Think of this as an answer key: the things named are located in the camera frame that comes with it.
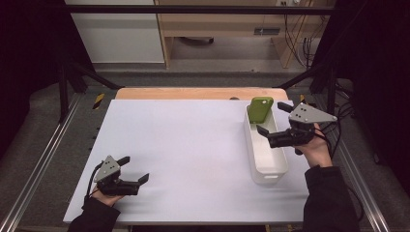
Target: white tabletop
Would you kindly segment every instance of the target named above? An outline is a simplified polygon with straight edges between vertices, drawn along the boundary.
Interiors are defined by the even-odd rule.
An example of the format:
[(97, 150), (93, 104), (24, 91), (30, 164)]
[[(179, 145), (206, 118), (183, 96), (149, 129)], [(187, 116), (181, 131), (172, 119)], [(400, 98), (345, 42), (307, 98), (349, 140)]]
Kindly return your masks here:
[[(137, 196), (115, 208), (126, 224), (235, 224), (303, 220), (308, 197), (308, 164), (293, 148), (283, 148), (289, 171), (274, 186), (259, 186), (250, 176), (244, 132), (250, 101), (113, 100), (64, 217), (82, 212), (94, 167), (108, 155), (130, 156), (121, 179), (150, 180)], [(273, 112), (279, 131), (288, 113)]]

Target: wooden cabinet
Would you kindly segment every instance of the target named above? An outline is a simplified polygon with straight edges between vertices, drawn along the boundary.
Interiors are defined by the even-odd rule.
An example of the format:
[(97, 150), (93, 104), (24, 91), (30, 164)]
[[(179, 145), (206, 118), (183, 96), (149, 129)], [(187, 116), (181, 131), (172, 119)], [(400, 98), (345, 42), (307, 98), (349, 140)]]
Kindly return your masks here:
[[(274, 7), (277, 0), (155, 0), (156, 5), (209, 5), (209, 6), (267, 6)], [(329, 6), (333, 1), (302, 0), (294, 6)], [(158, 14), (165, 64), (169, 67), (174, 37), (271, 37), (284, 68), (293, 57), (285, 40), (286, 28), (292, 42), (304, 37), (320, 37), (326, 18), (319, 15), (289, 15), (287, 24), (283, 14)], [(277, 35), (255, 33), (257, 28), (274, 28)]]

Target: green object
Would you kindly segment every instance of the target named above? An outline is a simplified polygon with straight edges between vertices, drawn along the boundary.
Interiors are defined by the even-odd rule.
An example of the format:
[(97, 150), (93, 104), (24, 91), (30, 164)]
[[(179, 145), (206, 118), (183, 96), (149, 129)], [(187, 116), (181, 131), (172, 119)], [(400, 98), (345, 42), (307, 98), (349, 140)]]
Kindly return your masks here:
[(274, 99), (271, 97), (255, 97), (250, 102), (248, 117), (251, 124), (262, 124), (271, 110)]

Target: white tray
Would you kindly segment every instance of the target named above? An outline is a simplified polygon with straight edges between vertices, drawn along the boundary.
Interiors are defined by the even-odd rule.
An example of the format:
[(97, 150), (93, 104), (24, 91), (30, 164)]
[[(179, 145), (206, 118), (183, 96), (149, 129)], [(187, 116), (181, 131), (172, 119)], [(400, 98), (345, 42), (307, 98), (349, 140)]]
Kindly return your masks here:
[(249, 105), (245, 111), (244, 127), (251, 177), (256, 184), (276, 184), (288, 170), (286, 156), (282, 148), (271, 148), (268, 139), (256, 129), (256, 125), (260, 125), (270, 133), (277, 132), (274, 114), (271, 109), (263, 124), (250, 124), (248, 108)]

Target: black curtain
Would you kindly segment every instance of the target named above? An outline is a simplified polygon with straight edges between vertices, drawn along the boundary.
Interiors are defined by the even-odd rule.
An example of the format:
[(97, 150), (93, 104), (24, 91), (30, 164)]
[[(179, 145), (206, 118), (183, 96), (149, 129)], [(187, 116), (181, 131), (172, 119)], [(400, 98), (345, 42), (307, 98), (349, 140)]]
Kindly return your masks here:
[[(44, 4), (0, 0), (0, 159), (24, 122), (30, 95), (57, 83), (62, 63), (94, 70), (71, 15), (45, 11)], [(73, 72), (73, 79), (81, 82), (81, 74)]]
[(368, 1), (336, 68), (338, 78), (353, 81), (352, 102), (376, 155), (410, 195), (409, 29), (410, 2)]

